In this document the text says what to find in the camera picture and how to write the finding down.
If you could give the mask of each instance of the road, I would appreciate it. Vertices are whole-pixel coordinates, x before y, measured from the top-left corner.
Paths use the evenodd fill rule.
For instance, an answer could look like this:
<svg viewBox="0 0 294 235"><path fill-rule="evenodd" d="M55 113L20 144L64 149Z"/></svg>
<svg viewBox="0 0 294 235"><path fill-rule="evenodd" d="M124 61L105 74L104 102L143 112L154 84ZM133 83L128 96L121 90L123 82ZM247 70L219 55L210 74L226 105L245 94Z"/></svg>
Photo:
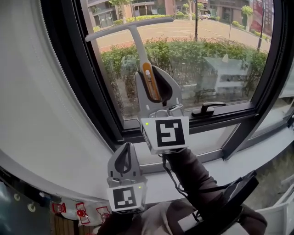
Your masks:
<svg viewBox="0 0 294 235"><path fill-rule="evenodd" d="M138 28L140 36L145 42L147 39L168 38L172 39L185 39L194 38L195 22L187 20L175 20L172 23L162 23L147 25ZM233 28L227 24L213 21L202 20L198 22L198 38L202 39L227 39L239 43L257 47L259 38L246 31ZM133 38L129 30L117 32L97 39L100 51L107 51L112 45L123 46L132 44ZM270 42L262 40L261 50L269 51Z"/></svg>

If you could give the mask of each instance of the person's arm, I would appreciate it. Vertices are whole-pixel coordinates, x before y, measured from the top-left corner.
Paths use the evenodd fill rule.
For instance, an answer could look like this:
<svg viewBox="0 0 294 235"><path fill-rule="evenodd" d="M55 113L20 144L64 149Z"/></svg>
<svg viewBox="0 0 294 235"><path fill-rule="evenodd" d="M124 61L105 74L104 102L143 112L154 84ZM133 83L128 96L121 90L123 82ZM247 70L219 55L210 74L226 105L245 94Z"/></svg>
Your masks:
<svg viewBox="0 0 294 235"><path fill-rule="evenodd" d="M183 189L187 191L189 202L199 210L203 218L226 203L221 190L199 193L198 190L215 188L217 184L191 150L185 149L180 153L167 154L166 158Z"/></svg>

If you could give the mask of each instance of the window frame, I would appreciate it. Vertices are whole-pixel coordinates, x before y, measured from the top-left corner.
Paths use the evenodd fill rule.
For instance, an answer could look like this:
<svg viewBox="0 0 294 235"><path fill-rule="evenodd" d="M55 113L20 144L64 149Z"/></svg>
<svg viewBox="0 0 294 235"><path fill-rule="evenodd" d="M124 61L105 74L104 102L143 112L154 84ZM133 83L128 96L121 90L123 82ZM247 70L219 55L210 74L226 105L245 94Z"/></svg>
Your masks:
<svg viewBox="0 0 294 235"><path fill-rule="evenodd" d="M286 121L279 123L268 132L250 139L283 89L294 57L292 45L294 37L290 29L291 19L288 10L288 5L291 3L281 0L273 1L275 13L272 42L263 74L252 99L249 102L215 107L213 116L206 119L190 120L190 134L240 124L222 149L198 155L202 162L221 157L228 160L233 153L268 138L275 131L285 127L287 123ZM86 43L84 40L87 34L93 32L92 24L89 22L90 18L84 18L84 12L88 13L86 1L61 0L58 4L41 0L41 4L44 5L43 13L51 42L53 47L58 49L56 51L57 57L62 67L65 68L65 74L78 100L101 136L113 151L125 141L144 142L138 122L135 119L124 120L120 115L119 106L111 92L112 88L107 79L97 43ZM60 8L58 13L61 14L59 20L63 23L62 26L57 22L56 6ZM62 32L62 36L58 34L60 30L55 30L59 27L65 30ZM73 50L71 55L68 55L68 50L65 51L62 47L61 41L64 44L65 40ZM73 64L79 64L79 68L74 68ZM75 74L77 69L80 70L79 78ZM85 90L91 91L93 96L87 97ZM185 115L189 116L190 113L191 111L187 111ZM141 168L144 173L163 170L162 163L141 165Z"/></svg>

